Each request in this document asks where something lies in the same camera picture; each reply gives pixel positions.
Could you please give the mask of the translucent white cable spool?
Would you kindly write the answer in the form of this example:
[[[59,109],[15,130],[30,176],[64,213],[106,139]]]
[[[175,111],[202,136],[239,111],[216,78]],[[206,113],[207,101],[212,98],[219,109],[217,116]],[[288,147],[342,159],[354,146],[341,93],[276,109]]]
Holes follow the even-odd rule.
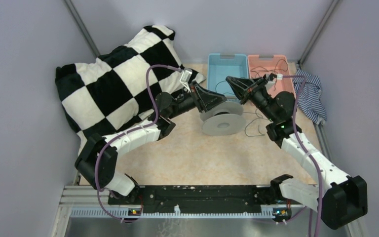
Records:
[[[225,136],[239,133],[246,125],[246,119],[242,116],[242,105],[225,101],[213,109],[200,114],[203,121],[201,130],[209,136]]]

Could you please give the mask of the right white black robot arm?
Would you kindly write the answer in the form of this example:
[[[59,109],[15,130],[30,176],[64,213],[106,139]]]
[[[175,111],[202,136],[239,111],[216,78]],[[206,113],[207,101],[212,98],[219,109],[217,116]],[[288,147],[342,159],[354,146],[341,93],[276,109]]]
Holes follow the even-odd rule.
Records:
[[[268,119],[268,137],[290,154],[316,181],[307,185],[292,176],[272,181],[269,196],[275,203],[287,199],[301,203],[317,214],[316,229],[324,223],[336,230],[368,213],[367,183],[352,177],[329,161],[296,124],[297,97],[289,91],[268,93],[266,78],[241,79],[228,76],[226,82],[241,104],[252,102]]]

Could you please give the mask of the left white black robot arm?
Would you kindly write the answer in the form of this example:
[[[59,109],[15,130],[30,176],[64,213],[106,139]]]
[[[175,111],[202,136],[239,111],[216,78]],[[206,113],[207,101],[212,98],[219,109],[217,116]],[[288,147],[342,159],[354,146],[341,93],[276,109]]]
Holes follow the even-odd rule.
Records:
[[[138,199],[138,184],[129,175],[116,170],[117,159],[126,153],[168,136],[175,128],[171,121],[194,108],[202,113],[226,101],[223,94],[207,90],[197,82],[190,83],[189,92],[174,98],[162,92],[154,99],[154,112],[139,124],[119,133],[91,135],[75,162],[75,168],[97,191],[117,193],[126,204]]]

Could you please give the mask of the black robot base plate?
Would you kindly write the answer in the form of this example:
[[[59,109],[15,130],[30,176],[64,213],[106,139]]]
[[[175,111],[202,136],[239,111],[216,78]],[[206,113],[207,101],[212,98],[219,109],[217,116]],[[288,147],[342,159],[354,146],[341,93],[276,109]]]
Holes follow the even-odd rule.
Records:
[[[126,197],[111,197],[108,204],[136,205],[145,214],[172,213],[176,206],[183,214],[260,213],[266,206],[288,206],[286,200],[274,196],[270,186],[256,185],[146,185]]]

